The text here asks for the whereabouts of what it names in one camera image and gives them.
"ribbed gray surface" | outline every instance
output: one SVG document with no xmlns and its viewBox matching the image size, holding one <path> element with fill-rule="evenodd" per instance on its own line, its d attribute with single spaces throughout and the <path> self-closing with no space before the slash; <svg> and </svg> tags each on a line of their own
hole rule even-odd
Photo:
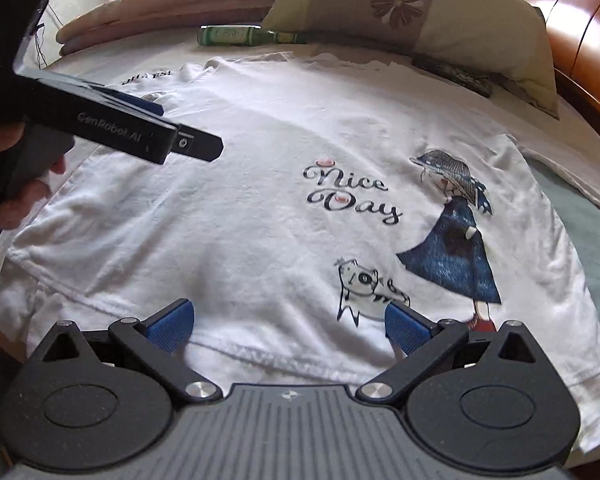
<svg viewBox="0 0 600 480">
<path fill-rule="evenodd" d="M 19 466 L 6 480 L 61 478 L 68 477 Z M 184 410 L 171 433 L 135 461 L 80 475 L 80 480 L 477 478 L 435 462 L 407 437 L 392 410 L 363 406 L 343 386 L 243 385 L 218 404 Z M 528 478 L 565 476 L 554 470 Z"/>
</svg>

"red flower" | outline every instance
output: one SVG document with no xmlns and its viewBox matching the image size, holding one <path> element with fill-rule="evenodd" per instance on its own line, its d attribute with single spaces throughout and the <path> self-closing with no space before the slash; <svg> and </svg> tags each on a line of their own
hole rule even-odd
<svg viewBox="0 0 600 480">
<path fill-rule="evenodd" d="M 409 25 L 414 18 L 422 16 L 422 0 L 371 0 L 374 17 L 391 28 Z"/>
</svg>

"handheld device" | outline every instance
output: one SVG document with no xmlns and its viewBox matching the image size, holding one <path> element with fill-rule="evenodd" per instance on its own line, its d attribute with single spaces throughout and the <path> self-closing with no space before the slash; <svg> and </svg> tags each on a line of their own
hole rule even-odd
<svg viewBox="0 0 600 480">
<path fill-rule="evenodd" d="M 222 139 L 162 117 L 162 107 L 93 82 L 23 65 L 48 0 L 0 0 L 0 122 L 25 134 L 0 152 L 0 203 L 44 174 L 74 135 L 162 164 L 169 152 L 212 161 Z"/>
<path fill-rule="evenodd" d="M 0 407 L 4 480 L 569 478 L 579 412 L 529 330 L 385 312 L 408 354 L 350 394 L 234 384 L 227 396 L 168 352 L 190 301 L 99 332 L 59 321 Z"/>
</svg>

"white t-shirt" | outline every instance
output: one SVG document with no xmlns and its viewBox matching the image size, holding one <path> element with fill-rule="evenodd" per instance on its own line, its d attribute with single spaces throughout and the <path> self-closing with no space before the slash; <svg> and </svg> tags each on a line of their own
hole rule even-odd
<svg viewBox="0 0 600 480">
<path fill-rule="evenodd" d="M 395 363 L 382 320 L 396 299 L 480 330 L 522 320 L 581 408 L 592 400 L 579 388 L 600 375 L 600 327 L 582 266 L 510 132 L 466 106 L 480 96 L 281 54 L 120 88 L 224 152 L 154 166 L 99 148 L 75 171 L 8 253 L 5 272 L 27 277 L 0 310 L 27 305 L 30 348 L 63 317 L 104 328 L 189 298 L 187 363 L 223 388 L 265 368 L 359 385 Z"/>
</svg>

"blue textured pad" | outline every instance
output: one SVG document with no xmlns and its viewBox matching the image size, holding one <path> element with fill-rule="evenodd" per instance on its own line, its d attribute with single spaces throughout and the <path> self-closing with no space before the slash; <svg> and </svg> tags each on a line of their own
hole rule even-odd
<svg viewBox="0 0 600 480">
<path fill-rule="evenodd" d="M 171 353 L 189 340 L 193 331 L 193 304 L 185 301 L 146 329 L 146 338 Z"/>
<path fill-rule="evenodd" d="M 386 336 L 407 355 L 420 348 L 431 339 L 429 329 L 399 307 L 389 303 L 384 310 L 384 330 Z"/>
</svg>

